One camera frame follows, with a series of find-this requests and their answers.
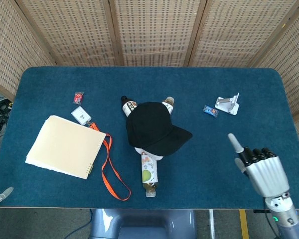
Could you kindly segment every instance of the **gray chair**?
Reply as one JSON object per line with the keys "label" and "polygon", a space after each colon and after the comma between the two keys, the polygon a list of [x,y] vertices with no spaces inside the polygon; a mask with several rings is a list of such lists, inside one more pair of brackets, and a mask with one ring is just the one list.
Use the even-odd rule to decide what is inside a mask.
{"label": "gray chair", "polygon": [[90,239],[196,239],[194,210],[94,209]]}

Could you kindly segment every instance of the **white phone stand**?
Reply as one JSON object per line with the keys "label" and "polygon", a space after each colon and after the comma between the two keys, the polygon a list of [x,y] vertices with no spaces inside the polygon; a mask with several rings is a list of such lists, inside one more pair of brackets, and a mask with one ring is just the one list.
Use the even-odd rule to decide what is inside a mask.
{"label": "white phone stand", "polygon": [[236,115],[239,104],[237,103],[239,93],[232,97],[232,98],[221,98],[218,97],[216,100],[215,108],[219,109],[220,111],[224,111],[226,113],[229,113],[231,115]]}

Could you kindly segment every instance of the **robotic hand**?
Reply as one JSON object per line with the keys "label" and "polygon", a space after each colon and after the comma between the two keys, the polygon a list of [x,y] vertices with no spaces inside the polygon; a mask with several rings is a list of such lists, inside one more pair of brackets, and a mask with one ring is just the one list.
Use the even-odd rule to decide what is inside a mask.
{"label": "robotic hand", "polygon": [[236,165],[265,199],[279,229],[279,238],[299,239],[299,217],[288,192],[288,179],[279,157],[267,148],[251,151],[242,147],[232,133],[228,134],[228,138],[239,155],[235,158]]}

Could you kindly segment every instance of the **black baseball cap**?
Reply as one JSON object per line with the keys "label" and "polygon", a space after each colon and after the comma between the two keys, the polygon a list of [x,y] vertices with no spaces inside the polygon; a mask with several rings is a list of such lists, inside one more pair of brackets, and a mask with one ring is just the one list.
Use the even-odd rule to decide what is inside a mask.
{"label": "black baseball cap", "polygon": [[128,116],[126,130],[131,146],[157,156],[175,153],[193,136],[172,125],[168,109],[158,102],[139,104]]}

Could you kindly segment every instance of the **cap brim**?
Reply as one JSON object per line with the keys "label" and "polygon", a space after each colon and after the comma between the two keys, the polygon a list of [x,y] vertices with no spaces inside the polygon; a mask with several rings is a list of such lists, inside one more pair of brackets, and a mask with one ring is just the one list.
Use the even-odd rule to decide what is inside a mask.
{"label": "cap brim", "polygon": [[166,137],[143,149],[157,156],[168,156],[178,151],[192,136],[190,132],[173,126],[173,130]]}

